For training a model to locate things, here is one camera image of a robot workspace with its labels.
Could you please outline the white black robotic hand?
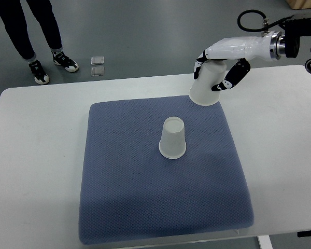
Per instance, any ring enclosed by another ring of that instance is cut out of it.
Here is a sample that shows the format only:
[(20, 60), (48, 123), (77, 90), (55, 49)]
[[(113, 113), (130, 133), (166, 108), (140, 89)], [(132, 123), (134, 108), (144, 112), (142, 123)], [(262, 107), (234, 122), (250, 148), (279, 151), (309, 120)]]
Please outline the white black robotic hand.
[(285, 36), (281, 32), (267, 32), (263, 36), (224, 38), (207, 49), (196, 59), (194, 79), (198, 79), (202, 65), (207, 61), (237, 60), (224, 79), (211, 87), (222, 91), (235, 87), (250, 71), (249, 61), (260, 58), (265, 61), (279, 60), (285, 55)]

